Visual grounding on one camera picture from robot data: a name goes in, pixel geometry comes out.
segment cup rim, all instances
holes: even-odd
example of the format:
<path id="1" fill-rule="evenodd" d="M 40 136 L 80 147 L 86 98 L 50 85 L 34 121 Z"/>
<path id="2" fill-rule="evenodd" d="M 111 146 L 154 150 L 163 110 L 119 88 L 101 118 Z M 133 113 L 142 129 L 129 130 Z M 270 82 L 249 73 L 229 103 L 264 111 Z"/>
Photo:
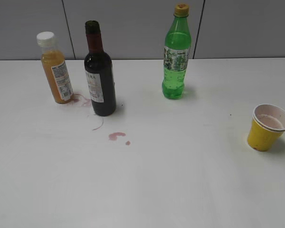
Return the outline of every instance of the cup rim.
<path id="1" fill-rule="evenodd" d="M 257 105 L 254 110 L 253 110 L 253 118 L 254 120 L 261 126 L 261 127 L 264 127 L 265 129 L 267 130 L 270 130 L 270 131 L 273 131 L 273 132 L 285 132 L 285 128 L 283 129 L 277 129 L 277 128 L 273 128 L 273 127 L 269 127 L 269 126 L 266 126 L 265 124 L 263 124 L 261 121 L 259 121 L 259 119 L 256 117 L 256 109 L 261 106 L 261 105 L 270 105 L 270 106 L 274 106 L 280 110 L 282 110 L 283 112 L 285 112 L 285 109 L 279 107 L 279 106 L 276 106 L 274 104 L 259 104 Z"/>

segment green bottle label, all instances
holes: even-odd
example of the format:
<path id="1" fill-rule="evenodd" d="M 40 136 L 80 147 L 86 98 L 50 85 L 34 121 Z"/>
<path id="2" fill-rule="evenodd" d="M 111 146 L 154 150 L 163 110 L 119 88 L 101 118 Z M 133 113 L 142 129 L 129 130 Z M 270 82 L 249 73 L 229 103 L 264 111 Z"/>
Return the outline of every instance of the green bottle label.
<path id="1" fill-rule="evenodd" d="M 165 46 L 163 65 L 168 70 L 182 71 L 187 68 L 190 47 L 184 50 L 174 50 Z"/>

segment yellow bottle cap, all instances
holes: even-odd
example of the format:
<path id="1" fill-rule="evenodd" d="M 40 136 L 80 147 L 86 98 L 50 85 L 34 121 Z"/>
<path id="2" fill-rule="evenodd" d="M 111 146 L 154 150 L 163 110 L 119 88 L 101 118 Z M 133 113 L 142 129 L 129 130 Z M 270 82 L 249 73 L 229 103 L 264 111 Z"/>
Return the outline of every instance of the yellow bottle cap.
<path id="1" fill-rule="evenodd" d="M 178 18 L 185 18 L 189 15 L 189 5 L 179 3 L 174 8 L 174 16 Z"/>

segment bottle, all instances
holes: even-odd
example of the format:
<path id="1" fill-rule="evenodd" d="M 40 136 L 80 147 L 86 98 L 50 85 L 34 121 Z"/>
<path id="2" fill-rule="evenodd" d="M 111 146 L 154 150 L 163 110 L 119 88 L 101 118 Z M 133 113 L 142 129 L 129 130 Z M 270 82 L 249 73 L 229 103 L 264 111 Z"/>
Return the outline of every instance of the bottle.
<path id="1" fill-rule="evenodd" d="M 181 98 L 184 89 L 191 35 L 188 28 L 187 17 L 189 6 L 177 4 L 174 10 L 174 21 L 166 35 L 164 48 L 164 79 L 162 92 L 168 99 Z"/>
<path id="2" fill-rule="evenodd" d="M 99 23 L 85 23 L 89 54 L 85 57 L 85 75 L 94 112 L 100 116 L 111 115 L 116 109 L 112 60 L 104 52 Z"/>
<path id="3" fill-rule="evenodd" d="M 41 47 L 41 62 L 54 100 L 59 104 L 71 101 L 74 94 L 66 68 L 65 57 L 57 47 L 54 33 L 39 33 L 37 43 Z"/>

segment white bottle cap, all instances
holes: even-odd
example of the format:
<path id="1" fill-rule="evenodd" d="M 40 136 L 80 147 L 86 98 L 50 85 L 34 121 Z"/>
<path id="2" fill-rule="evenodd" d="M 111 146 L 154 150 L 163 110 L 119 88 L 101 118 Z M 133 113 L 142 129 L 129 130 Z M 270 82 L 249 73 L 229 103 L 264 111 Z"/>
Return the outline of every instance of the white bottle cap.
<path id="1" fill-rule="evenodd" d="M 37 35 L 37 43 L 42 48 L 52 47 L 57 43 L 56 36 L 52 32 L 40 32 Z"/>

